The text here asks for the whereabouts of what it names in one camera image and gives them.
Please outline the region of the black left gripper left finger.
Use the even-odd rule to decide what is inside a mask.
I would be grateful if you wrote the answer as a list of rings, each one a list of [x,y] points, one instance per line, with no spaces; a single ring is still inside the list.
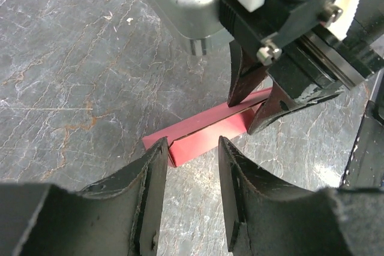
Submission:
[[[52,183],[1,185],[2,255],[155,255],[168,145],[81,191]]]

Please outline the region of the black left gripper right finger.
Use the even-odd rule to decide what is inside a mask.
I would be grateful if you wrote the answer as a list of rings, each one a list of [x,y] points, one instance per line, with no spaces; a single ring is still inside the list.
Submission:
[[[227,247],[233,255],[382,255],[383,189],[309,191],[218,140]]]

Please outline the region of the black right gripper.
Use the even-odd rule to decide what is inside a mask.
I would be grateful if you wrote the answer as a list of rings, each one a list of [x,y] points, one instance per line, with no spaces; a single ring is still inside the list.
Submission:
[[[227,105],[237,106],[266,78],[266,69],[288,45],[308,32],[320,31],[332,45],[342,44],[351,54],[383,35],[383,0],[265,0],[247,12],[236,0],[221,0],[219,20],[234,40],[229,43],[231,82]],[[268,99],[254,114],[247,128],[257,134],[279,118],[331,100],[345,92],[333,83],[275,83]]]

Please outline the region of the pink paper box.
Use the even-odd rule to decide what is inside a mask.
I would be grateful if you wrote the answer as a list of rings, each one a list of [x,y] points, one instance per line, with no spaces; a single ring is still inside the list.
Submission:
[[[167,138],[168,163],[171,167],[179,167],[217,147],[219,137],[232,139],[247,132],[256,110],[271,91],[271,88],[267,88],[252,92],[237,106],[228,107],[222,103],[147,135],[142,138],[144,147],[149,149],[158,139]]]

